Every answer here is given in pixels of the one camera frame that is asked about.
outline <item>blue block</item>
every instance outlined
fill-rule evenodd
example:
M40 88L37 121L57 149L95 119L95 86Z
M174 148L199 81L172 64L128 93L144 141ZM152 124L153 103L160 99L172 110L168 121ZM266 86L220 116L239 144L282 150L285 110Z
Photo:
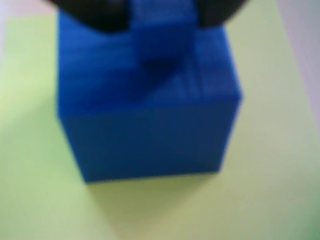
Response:
M219 171L242 98L222 26L141 64L130 32L58 19L58 116L86 182Z
M142 62L193 51L198 23L194 0L132 0L131 5L130 28Z

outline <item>blue box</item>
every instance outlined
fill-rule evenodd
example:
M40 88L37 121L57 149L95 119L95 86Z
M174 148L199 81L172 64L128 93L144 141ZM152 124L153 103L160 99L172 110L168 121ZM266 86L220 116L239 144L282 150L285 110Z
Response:
M242 92L223 26L144 64L131 32L58 15L57 108L86 182L217 172Z
M130 30L142 61L192 53L197 30L194 0L132 0Z

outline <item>green surface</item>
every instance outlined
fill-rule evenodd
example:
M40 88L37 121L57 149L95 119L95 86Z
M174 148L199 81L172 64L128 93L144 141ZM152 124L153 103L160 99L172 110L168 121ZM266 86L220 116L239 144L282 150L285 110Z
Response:
M245 100L218 175L84 185L55 116L55 27L6 25L0 240L320 240L320 139L273 0L228 25Z

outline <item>cube top face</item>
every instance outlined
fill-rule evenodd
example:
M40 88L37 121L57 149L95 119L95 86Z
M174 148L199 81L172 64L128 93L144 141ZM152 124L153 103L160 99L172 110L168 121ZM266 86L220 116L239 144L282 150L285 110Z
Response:
M179 60L141 64L130 33L106 35L59 13L58 100L62 115L237 98L240 89L223 27L196 32Z

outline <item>blue cube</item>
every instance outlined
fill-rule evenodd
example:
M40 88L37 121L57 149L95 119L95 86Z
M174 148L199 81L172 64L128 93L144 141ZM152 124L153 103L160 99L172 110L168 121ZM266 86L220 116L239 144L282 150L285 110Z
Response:
M220 170L242 98L223 26L142 64L130 31L58 20L58 116L85 182Z
M197 13L193 0L132 0L130 30L142 62L180 58L194 49Z

